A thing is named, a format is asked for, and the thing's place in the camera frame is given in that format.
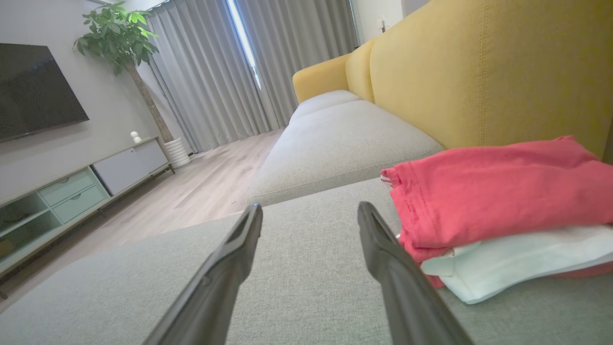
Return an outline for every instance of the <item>television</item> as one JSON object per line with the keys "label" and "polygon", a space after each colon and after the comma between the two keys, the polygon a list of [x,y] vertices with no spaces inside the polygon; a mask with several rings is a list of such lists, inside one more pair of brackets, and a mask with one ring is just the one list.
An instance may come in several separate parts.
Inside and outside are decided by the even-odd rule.
{"label": "television", "polygon": [[47,47],[0,43],[0,142],[87,120]]}

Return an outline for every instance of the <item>gray seat cushion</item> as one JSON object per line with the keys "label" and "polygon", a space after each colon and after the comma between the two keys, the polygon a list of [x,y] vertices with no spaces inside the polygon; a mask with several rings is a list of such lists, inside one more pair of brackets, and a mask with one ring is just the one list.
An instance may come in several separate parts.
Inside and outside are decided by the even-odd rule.
{"label": "gray seat cushion", "polygon": [[443,148],[368,101],[328,107],[294,120],[249,188],[249,200],[280,203],[379,176],[381,169]]}
{"label": "gray seat cushion", "polygon": [[[371,201],[398,233],[387,188],[368,180],[264,208],[227,344],[390,344],[381,288],[356,220]],[[2,345],[141,344],[236,217],[83,258],[0,314]],[[610,344],[613,276],[542,278],[473,306],[440,294],[475,344]]]}
{"label": "gray seat cushion", "polygon": [[346,90],[336,90],[317,95],[300,103],[296,111],[292,114],[292,118],[290,118],[289,123],[292,123],[298,118],[312,114],[316,111],[348,102],[358,101],[360,99],[362,98]]}

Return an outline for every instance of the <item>folded clothes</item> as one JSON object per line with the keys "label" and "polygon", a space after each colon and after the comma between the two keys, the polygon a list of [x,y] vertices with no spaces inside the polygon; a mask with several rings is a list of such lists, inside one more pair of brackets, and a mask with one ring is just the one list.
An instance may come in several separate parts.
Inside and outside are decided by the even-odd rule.
{"label": "folded clothes", "polygon": [[467,304],[536,277],[585,269],[613,261],[613,228],[565,227],[490,239],[465,253],[423,262]]}
{"label": "folded clothes", "polygon": [[382,171],[422,262],[486,239],[613,222],[613,166],[573,137],[451,149]]}

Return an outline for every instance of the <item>tv stand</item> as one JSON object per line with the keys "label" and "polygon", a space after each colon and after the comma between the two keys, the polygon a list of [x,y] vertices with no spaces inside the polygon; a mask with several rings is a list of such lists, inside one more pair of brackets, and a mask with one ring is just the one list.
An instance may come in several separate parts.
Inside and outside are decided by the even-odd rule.
{"label": "tv stand", "polygon": [[0,201],[0,278],[119,196],[164,171],[174,173],[156,139]]}

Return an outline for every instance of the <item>curtain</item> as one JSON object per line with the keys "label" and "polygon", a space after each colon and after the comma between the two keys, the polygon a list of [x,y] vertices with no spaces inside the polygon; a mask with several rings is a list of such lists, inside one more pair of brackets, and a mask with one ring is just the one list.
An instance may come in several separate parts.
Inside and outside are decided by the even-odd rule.
{"label": "curtain", "polygon": [[236,0],[236,4],[255,54],[265,108],[286,125],[298,106],[294,73],[350,53],[357,45],[349,0]]}
{"label": "curtain", "polygon": [[279,128],[264,112],[225,0],[174,0],[152,14],[152,68],[195,152]]}

